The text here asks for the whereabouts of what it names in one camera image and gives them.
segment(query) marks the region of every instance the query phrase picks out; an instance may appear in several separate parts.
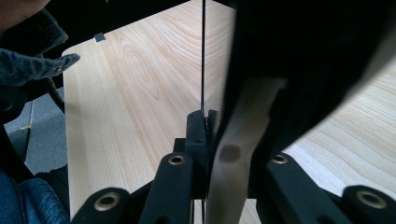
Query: person's arm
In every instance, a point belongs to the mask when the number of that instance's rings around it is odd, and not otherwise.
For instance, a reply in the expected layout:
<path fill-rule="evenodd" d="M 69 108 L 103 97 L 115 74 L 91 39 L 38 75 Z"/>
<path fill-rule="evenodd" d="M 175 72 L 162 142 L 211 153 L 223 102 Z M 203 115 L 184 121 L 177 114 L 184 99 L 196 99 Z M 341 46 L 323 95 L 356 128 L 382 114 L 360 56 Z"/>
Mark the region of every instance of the person's arm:
<path fill-rule="evenodd" d="M 11 27 L 18 25 L 38 11 L 50 0 L 1 0 L 0 1 L 0 40 Z"/>

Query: thin metal rod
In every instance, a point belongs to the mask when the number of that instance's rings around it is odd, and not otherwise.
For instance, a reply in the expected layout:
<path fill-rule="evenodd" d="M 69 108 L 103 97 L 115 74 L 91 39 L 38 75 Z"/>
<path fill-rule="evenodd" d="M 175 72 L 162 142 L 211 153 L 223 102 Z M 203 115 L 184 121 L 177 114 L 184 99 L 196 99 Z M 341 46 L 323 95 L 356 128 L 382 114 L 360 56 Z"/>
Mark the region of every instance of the thin metal rod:
<path fill-rule="evenodd" d="M 58 90 L 56 89 L 55 83 L 52 80 L 52 77 L 45 77 L 43 78 L 47 92 L 53 102 L 58 106 L 58 108 L 64 113 L 64 99 L 59 94 Z"/>
<path fill-rule="evenodd" d="M 202 0 L 201 112 L 205 115 L 205 17 L 206 2 Z"/>

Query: brass grommet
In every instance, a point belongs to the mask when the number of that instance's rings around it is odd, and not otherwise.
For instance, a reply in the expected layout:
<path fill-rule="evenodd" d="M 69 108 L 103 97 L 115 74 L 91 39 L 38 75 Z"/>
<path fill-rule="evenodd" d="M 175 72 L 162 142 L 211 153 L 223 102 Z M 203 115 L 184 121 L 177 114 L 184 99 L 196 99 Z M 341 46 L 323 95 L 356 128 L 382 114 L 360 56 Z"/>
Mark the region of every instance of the brass grommet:
<path fill-rule="evenodd" d="M 278 164 L 285 164 L 286 162 L 288 162 L 288 158 L 278 154 L 272 158 L 272 161 Z"/>
<path fill-rule="evenodd" d="M 362 203 L 373 208 L 382 209 L 388 206 L 387 202 L 383 198 L 367 190 L 359 190 L 356 192 L 356 196 Z"/>
<path fill-rule="evenodd" d="M 98 198 L 95 202 L 94 207 L 97 211 L 105 212 L 117 206 L 119 202 L 120 195 L 117 192 L 109 192 Z"/>
<path fill-rule="evenodd" d="M 183 164 L 185 161 L 182 156 L 173 156 L 169 158 L 168 162 L 171 163 L 172 165 L 180 165 Z"/>

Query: denim sleeve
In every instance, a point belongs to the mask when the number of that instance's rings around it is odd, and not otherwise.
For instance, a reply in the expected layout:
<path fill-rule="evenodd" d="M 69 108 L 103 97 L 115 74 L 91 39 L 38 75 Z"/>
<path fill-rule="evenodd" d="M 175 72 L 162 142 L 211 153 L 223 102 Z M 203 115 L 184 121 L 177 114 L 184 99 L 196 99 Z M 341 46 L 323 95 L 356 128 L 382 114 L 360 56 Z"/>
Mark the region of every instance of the denim sleeve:
<path fill-rule="evenodd" d="M 0 86 L 18 87 L 30 80 L 54 77 L 79 60 L 77 54 L 58 59 L 29 57 L 0 49 Z"/>
<path fill-rule="evenodd" d="M 77 54 L 58 59 L 39 58 L 68 38 L 45 10 L 9 29 L 0 43 L 0 86 L 22 86 L 28 81 L 54 77 L 78 61 Z"/>
<path fill-rule="evenodd" d="M 70 219 L 50 185 L 29 179 L 17 185 L 0 170 L 1 223 L 70 223 Z"/>

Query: wooden board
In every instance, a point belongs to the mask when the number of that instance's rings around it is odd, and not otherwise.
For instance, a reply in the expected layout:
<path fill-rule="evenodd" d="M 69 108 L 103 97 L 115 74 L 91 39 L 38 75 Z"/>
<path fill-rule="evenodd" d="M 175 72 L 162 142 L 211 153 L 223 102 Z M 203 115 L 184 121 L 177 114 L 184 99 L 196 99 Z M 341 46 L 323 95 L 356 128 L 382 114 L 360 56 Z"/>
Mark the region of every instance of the wooden board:
<path fill-rule="evenodd" d="M 148 183 L 185 137 L 187 115 L 200 109 L 201 12 L 202 2 L 190 1 L 65 51 L 81 56 L 64 73 L 72 216 L 99 189 Z M 206 3 L 207 109 L 219 109 L 233 17 Z M 258 221 L 253 201 L 244 214 Z"/>
<path fill-rule="evenodd" d="M 234 11 L 206 6 L 207 111 L 220 109 Z M 185 137 L 187 115 L 200 108 L 201 11 L 193 0 L 64 53 L 81 56 L 64 73 L 72 216 L 99 189 L 132 192 L 149 182 L 174 139 Z M 396 199 L 394 64 L 286 151 L 321 187 L 341 194 L 361 183 Z M 253 201 L 240 222 L 259 222 Z"/>

